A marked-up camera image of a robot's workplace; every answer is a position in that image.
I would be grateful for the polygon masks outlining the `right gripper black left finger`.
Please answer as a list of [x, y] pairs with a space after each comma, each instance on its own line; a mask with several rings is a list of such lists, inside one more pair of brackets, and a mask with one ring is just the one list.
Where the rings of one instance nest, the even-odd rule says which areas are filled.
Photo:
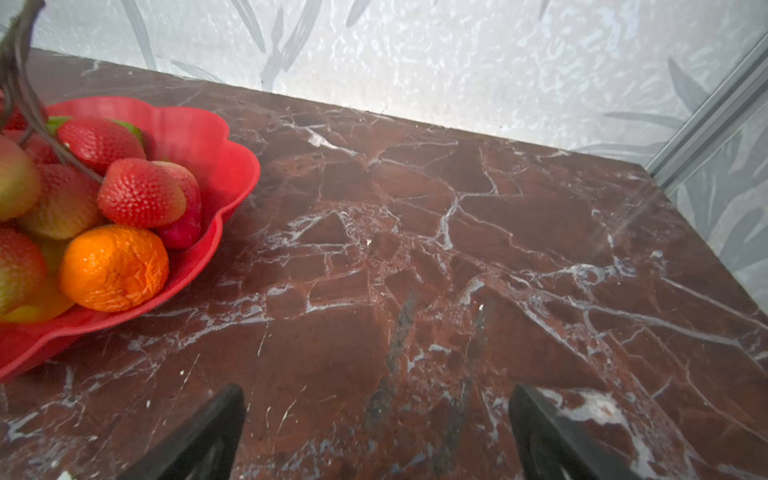
[[229, 384], [118, 477], [228, 479], [245, 416], [243, 390]]

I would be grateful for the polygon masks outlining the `yellow-orange fake gourd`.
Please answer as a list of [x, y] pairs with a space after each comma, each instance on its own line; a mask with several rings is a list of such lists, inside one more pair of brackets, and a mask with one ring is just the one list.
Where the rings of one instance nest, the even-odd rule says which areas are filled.
[[69, 242], [42, 237], [34, 237], [33, 241], [41, 248], [46, 260], [47, 278], [25, 304], [1, 316], [3, 323], [47, 322], [75, 305], [75, 302], [63, 294], [59, 288], [59, 268]]

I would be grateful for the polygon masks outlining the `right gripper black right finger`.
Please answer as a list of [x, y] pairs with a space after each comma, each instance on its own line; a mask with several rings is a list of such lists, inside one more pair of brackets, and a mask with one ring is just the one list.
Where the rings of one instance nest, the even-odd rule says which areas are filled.
[[508, 403], [518, 457], [527, 479], [636, 479], [616, 455], [561, 415], [536, 388], [518, 384]]

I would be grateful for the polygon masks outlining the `small fake orange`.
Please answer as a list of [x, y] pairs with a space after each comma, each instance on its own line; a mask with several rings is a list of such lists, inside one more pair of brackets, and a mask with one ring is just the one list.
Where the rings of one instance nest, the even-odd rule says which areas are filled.
[[85, 308], [121, 312], [155, 297], [169, 270], [160, 237], [111, 224], [88, 230], [68, 244], [59, 267], [59, 288]]

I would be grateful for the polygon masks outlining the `green-yellow fake cucumber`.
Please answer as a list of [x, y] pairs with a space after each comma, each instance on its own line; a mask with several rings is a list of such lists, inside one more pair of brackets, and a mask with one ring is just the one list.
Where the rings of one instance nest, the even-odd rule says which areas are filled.
[[[57, 130], [63, 124], [65, 124], [67, 121], [69, 121], [71, 119], [72, 119], [71, 116], [51, 116], [51, 117], [49, 117], [47, 122], [46, 122], [46, 126], [47, 126], [47, 128], [49, 130], [49, 133], [51, 135], [56, 135]], [[143, 135], [142, 131], [139, 128], [137, 128], [136, 126], [134, 126], [134, 125], [132, 125], [132, 124], [130, 124], [128, 122], [117, 120], [117, 119], [112, 119], [112, 122], [114, 122], [116, 124], [119, 124], [122, 127], [126, 128], [128, 131], [130, 131], [131, 134], [134, 137], [137, 138], [137, 140], [139, 141], [139, 143], [141, 145], [145, 144], [145, 142], [144, 142], [144, 135]]]

